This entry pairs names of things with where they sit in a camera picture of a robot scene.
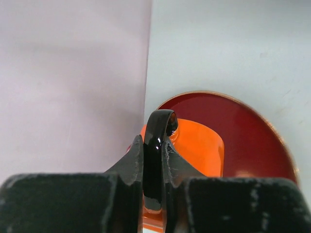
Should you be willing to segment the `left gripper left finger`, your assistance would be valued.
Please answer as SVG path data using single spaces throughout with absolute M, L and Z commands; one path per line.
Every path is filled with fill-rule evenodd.
M 3 233 L 142 232 L 143 141 L 103 173 L 18 174 L 0 187 Z

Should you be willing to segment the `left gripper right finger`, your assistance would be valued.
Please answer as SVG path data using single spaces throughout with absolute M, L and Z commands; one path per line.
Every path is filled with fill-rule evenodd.
M 290 180 L 204 177 L 162 145 L 168 233 L 308 233 L 311 213 Z

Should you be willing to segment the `large orange mug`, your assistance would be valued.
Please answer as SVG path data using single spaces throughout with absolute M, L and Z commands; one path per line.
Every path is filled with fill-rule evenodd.
M 200 123 L 177 118 L 173 110 L 155 110 L 140 132 L 144 149 L 143 226 L 164 232 L 162 151 L 169 141 L 177 155 L 177 174 L 221 177 L 224 165 L 224 142 L 212 129 Z

